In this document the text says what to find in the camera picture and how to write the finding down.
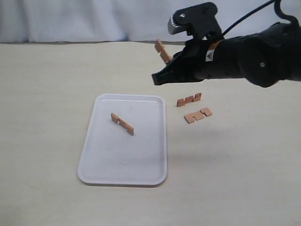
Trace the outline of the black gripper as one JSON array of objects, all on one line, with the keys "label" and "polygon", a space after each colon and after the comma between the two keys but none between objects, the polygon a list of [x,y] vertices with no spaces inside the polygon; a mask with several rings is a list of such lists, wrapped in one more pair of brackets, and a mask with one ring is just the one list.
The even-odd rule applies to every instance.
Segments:
[{"label": "black gripper", "polygon": [[166,68],[151,75],[154,85],[244,78],[267,88],[279,81],[300,81],[301,29],[275,23],[259,33],[220,41],[211,61],[204,55],[188,59],[180,51]]}]

